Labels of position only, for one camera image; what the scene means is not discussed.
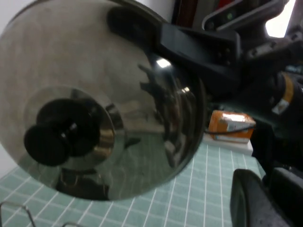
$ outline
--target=black machine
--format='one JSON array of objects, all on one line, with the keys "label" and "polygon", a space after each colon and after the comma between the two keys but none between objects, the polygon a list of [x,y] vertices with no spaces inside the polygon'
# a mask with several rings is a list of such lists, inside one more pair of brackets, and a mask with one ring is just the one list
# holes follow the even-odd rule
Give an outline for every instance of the black machine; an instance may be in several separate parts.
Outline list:
[{"label": "black machine", "polygon": [[[289,27],[280,39],[270,38],[265,31],[265,22],[278,15],[287,2],[236,0],[206,17],[205,31],[164,24],[157,49],[202,78],[213,106],[249,114],[267,125],[274,142],[300,144],[303,30]],[[251,171],[235,171],[231,198],[234,227],[303,226],[299,212],[303,175],[297,169],[302,167],[270,165],[263,182]]]}]

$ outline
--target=black cable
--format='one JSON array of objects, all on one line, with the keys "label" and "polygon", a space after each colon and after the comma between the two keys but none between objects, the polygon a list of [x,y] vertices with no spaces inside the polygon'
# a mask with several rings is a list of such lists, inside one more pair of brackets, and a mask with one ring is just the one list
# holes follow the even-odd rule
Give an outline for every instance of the black cable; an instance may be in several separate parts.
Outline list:
[{"label": "black cable", "polygon": [[240,132],[240,131],[245,131],[245,130],[249,130],[249,129],[254,129],[255,126],[249,126],[243,129],[237,129],[237,130],[233,130],[233,131],[209,131],[209,130],[205,130],[204,133],[209,134],[209,135],[226,135],[226,134],[233,134],[236,132]]}]

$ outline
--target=pot lid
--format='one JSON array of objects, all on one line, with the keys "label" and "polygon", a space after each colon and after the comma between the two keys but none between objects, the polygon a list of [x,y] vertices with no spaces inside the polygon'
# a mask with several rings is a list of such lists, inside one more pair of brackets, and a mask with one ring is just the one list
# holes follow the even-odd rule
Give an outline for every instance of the pot lid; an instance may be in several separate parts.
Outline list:
[{"label": "pot lid", "polygon": [[0,141],[48,187],[119,200],[168,181],[205,126],[202,82],[154,49],[130,0],[39,0],[0,37]]}]

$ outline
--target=black knob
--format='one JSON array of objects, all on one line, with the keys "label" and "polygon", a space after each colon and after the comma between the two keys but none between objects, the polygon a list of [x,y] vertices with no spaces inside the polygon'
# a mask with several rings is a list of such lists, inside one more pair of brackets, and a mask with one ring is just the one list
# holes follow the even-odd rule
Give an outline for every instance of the black knob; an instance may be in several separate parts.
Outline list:
[{"label": "black knob", "polygon": [[60,133],[51,124],[32,126],[25,134],[24,146],[38,163],[46,166],[61,165],[67,161],[72,146],[64,137],[64,132]]},{"label": "black knob", "polygon": [[57,99],[37,115],[36,125],[24,136],[28,154],[38,163],[58,166],[69,157],[90,153],[99,142],[100,117],[94,102],[86,99]]}]

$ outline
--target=small box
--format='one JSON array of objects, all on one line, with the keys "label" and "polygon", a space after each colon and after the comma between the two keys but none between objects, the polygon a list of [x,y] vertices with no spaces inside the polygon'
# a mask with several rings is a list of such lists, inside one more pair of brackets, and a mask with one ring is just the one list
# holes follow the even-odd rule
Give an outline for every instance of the small box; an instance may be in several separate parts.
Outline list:
[{"label": "small box", "polygon": [[[213,132],[227,132],[255,126],[256,122],[244,113],[226,111],[213,111],[208,130]],[[214,140],[228,142],[248,143],[253,129],[244,130],[232,134],[211,135]]]}]

